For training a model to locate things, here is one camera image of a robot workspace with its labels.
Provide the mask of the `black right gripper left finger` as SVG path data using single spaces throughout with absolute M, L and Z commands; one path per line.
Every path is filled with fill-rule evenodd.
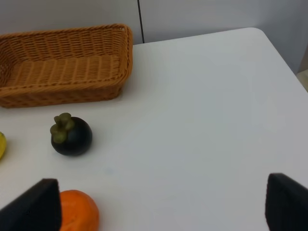
M 58 231 L 61 225 L 56 179 L 42 179 L 0 210 L 2 231 Z

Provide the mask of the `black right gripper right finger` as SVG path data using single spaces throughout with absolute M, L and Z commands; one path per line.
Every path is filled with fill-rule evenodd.
M 270 231 L 307 231 L 308 189 L 283 173 L 269 174 L 265 218 Z

